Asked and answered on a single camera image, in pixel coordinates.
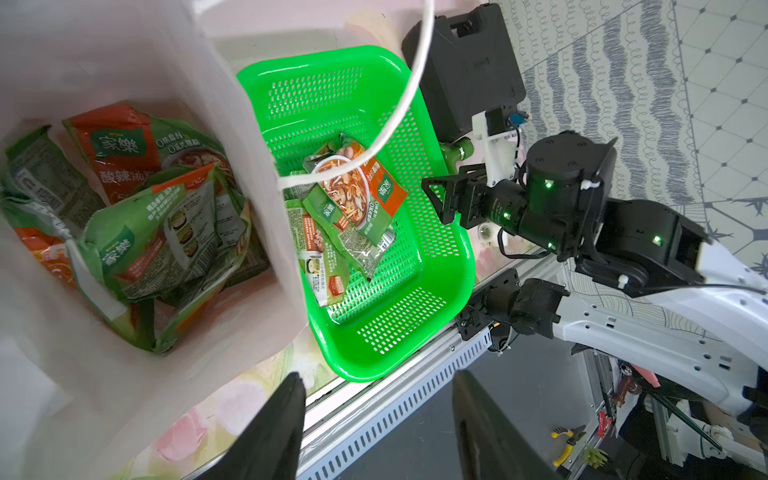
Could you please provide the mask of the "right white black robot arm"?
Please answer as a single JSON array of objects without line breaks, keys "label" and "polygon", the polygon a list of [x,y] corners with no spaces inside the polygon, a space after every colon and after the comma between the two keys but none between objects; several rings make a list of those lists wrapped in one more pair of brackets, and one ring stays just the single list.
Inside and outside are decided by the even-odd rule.
[{"label": "right white black robot arm", "polygon": [[426,178],[440,222],[485,222],[543,256],[573,261],[595,283],[671,310],[757,368],[736,388],[738,412],[767,405],[767,281],[695,222],[651,200],[610,195],[617,151],[573,131],[537,141],[510,176],[491,161]]}]

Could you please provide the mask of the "red green condiment packet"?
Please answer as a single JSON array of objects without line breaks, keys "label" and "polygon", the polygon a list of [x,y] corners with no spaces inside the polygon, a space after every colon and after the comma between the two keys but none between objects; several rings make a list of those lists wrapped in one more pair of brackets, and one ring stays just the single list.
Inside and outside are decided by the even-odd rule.
[{"label": "red green condiment packet", "polygon": [[72,288],[66,242],[105,203],[50,138],[50,129],[39,126],[1,152],[1,213],[35,259]]}]

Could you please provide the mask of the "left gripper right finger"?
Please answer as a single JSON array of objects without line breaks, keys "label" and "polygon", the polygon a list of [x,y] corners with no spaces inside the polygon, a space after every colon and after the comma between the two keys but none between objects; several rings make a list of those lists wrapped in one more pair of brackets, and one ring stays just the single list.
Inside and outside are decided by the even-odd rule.
[{"label": "left gripper right finger", "polygon": [[452,409],[463,478],[558,477],[468,370],[453,377]]}]

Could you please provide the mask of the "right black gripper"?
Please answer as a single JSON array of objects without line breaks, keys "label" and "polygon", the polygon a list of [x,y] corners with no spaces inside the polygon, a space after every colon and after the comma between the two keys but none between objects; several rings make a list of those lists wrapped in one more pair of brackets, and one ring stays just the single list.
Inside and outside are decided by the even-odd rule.
[{"label": "right black gripper", "polygon": [[491,222],[513,236],[540,239],[540,219],[530,210],[530,189],[505,179],[489,186],[485,167],[462,167],[458,174],[421,180],[438,220],[449,225],[456,215],[469,230]]}]

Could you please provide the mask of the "white red paper gift bag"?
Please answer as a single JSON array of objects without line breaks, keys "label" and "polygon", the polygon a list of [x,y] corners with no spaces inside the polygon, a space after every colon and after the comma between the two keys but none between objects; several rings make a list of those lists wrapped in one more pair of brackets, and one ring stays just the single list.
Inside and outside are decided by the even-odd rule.
[{"label": "white red paper gift bag", "polygon": [[1,475],[105,479],[306,325],[247,64],[416,1],[1,5]]}]

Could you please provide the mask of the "large green soup packet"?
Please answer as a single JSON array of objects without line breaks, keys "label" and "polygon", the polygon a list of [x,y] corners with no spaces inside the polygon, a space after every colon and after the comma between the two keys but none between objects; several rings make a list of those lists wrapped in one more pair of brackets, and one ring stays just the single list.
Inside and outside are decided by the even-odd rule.
[{"label": "large green soup packet", "polygon": [[110,204],[131,196],[150,176],[177,165],[214,164],[228,181],[234,180],[224,147],[183,120],[157,117],[121,103],[67,118],[62,125]]}]

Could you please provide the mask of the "orange green soup packet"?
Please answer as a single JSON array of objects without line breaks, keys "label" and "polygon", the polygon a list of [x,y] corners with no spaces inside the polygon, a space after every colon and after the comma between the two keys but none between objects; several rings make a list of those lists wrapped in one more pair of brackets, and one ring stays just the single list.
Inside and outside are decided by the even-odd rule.
[{"label": "orange green soup packet", "polygon": [[[306,157],[308,173],[322,173],[347,164],[366,152],[353,137],[341,133]],[[405,202],[408,192],[375,157],[348,173],[324,181],[322,188],[371,243],[379,243]]]}]

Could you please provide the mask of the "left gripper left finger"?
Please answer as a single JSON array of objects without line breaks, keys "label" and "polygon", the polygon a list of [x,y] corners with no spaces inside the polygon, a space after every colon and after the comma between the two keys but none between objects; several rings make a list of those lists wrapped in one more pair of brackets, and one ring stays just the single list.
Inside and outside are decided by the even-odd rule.
[{"label": "left gripper left finger", "polygon": [[290,373],[229,450],[201,479],[289,479],[297,475],[306,413],[306,389]]}]

